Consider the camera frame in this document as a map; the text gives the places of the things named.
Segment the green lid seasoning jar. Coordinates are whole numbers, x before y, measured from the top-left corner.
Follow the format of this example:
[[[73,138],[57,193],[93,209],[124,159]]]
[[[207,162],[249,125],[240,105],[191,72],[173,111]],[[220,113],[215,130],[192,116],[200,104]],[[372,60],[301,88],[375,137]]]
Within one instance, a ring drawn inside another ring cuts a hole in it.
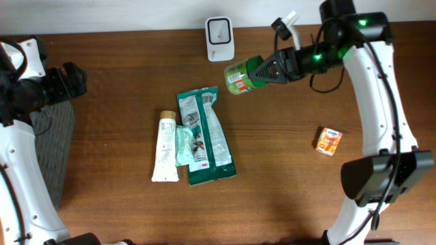
[[[226,67],[224,78],[228,90],[234,95],[240,95],[266,86],[267,82],[253,80],[249,77],[249,73],[261,65],[263,61],[261,56],[255,56]]]

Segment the orange Kleenex tissue pack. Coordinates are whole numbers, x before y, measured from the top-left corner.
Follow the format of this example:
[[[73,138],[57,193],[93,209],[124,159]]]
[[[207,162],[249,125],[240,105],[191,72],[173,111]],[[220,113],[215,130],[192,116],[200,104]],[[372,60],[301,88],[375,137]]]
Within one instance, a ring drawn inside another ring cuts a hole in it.
[[[337,146],[342,138],[342,133],[328,127],[321,130],[320,136],[315,145],[315,150],[333,156],[337,150]]]

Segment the green white package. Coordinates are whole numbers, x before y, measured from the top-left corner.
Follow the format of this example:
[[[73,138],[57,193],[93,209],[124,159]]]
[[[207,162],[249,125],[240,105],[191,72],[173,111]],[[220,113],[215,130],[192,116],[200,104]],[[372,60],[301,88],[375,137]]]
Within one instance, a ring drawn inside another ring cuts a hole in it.
[[[192,186],[237,175],[227,138],[214,111],[218,92],[214,86],[176,95],[181,122],[193,134],[190,148],[195,162],[188,167]]]

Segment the light green small pouch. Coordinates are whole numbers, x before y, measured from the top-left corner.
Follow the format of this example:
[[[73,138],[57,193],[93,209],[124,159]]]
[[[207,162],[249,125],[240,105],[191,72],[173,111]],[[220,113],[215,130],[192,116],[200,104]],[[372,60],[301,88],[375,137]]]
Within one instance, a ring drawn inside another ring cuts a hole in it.
[[[176,166],[190,165],[195,162],[191,144],[193,133],[190,128],[177,125],[175,131]]]

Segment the white tube beige cap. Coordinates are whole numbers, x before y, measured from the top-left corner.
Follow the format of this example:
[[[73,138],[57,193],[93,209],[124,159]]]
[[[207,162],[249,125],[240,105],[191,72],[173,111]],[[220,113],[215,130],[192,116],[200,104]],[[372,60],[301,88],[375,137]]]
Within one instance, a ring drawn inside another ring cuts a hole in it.
[[[176,113],[164,110],[160,114],[153,182],[178,182],[176,169],[175,129]]]

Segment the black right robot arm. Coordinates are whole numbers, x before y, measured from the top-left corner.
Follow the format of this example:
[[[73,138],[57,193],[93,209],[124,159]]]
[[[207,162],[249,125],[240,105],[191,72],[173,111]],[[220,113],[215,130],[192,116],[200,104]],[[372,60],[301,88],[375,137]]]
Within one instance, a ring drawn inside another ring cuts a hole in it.
[[[434,158],[419,149],[403,111],[387,15],[359,13],[351,0],[327,0],[319,10],[322,24],[309,46],[300,43],[295,12],[276,19],[275,39],[292,38],[294,46],[275,49],[249,78],[285,84],[338,65],[347,71],[360,114],[363,157],[341,167],[345,199],[321,242],[364,244],[368,233],[378,228],[381,213],[423,178]]]

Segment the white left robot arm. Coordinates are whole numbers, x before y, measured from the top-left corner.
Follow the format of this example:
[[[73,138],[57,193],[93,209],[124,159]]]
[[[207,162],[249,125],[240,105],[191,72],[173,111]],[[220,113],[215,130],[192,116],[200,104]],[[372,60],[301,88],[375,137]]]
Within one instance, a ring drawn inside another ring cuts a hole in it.
[[[1,38],[1,227],[4,244],[99,244],[72,237],[52,204],[35,149],[31,113],[84,95],[87,74],[73,62],[49,69],[37,37]]]

